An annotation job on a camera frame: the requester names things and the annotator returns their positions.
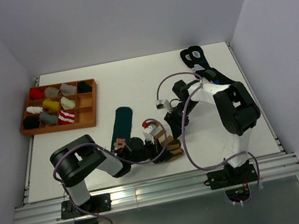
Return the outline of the brown striped sock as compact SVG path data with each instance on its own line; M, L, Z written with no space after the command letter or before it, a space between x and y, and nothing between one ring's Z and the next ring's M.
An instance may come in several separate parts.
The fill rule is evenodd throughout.
M166 130L162 128L159 123L152 123L152 126L157 127L154 137L159 142L160 146L163 148L165 145L165 133ZM165 148L163 156L160 159L163 162L173 162L180 157L184 156L183 149L181 148L181 142L178 139L174 139L170 134L166 135L167 146Z

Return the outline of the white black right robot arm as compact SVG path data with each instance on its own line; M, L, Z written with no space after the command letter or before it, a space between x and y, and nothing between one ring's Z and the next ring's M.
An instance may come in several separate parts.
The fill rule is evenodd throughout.
M248 160L248 148L252 128L260 118L260 109L256 105L244 84L204 83L194 80L190 83L178 81L172 91L180 103L171 108L164 120L170 126L173 138L182 137L185 126L189 123L189 113L199 104L215 105L220 121L229 133L228 151L224 160L230 166L224 171L229 183L237 184L244 177L242 166Z

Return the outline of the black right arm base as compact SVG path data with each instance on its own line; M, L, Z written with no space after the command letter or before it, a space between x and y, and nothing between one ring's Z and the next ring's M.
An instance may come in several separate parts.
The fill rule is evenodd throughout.
M225 167L218 171L207 173L207 180L203 183L211 190L235 187L225 191L225 194L231 202L244 202L251 196L249 183L257 181L259 178L257 171L249 161L242 166L232 167L226 164Z

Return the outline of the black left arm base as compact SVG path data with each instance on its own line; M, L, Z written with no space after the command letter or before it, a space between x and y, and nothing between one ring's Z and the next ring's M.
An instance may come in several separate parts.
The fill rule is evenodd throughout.
M70 200L63 201L61 204L61 219L74 219L74 224L99 224L100 217L94 216L94 214L111 210L110 194L91 196L85 204L78 207L79 209Z

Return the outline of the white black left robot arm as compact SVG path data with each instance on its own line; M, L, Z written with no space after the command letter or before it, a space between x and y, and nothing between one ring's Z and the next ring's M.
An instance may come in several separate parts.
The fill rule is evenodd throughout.
M159 139L154 137L156 133L157 127L147 125L144 140L117 138L112 152L98 147L86 134L55 151L50 157L53 177L62 183L72 199L72 208L81 215L92 210L93 201L84 179L94 170L118 178L128 174L133 164L170 160L172 153L161 146Z

